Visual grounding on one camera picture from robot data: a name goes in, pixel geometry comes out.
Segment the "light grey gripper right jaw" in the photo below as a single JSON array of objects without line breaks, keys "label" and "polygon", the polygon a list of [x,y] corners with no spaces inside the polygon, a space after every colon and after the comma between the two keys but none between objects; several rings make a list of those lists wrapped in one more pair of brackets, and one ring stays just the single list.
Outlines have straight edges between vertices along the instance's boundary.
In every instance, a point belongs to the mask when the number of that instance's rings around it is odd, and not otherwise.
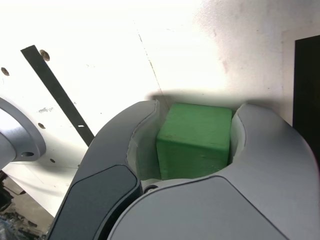
[{"label": "light grey gripper right jaw", "polygon": [[320,174],[303,137],[271,109],[242,105],[232,162],[132,203],[111,240],[317,240]]}]

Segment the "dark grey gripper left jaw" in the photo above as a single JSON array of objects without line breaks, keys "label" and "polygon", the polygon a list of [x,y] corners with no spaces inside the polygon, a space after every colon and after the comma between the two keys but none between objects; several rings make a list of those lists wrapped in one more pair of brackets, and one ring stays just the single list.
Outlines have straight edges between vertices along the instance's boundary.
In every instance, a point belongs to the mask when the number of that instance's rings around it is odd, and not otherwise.
[{"label": "dark grey gripper left jaw", "polygon": [[94,137],[55,216],[49,240],[105,240],[125,209],[159,179],[160,102],[140,101]]}]

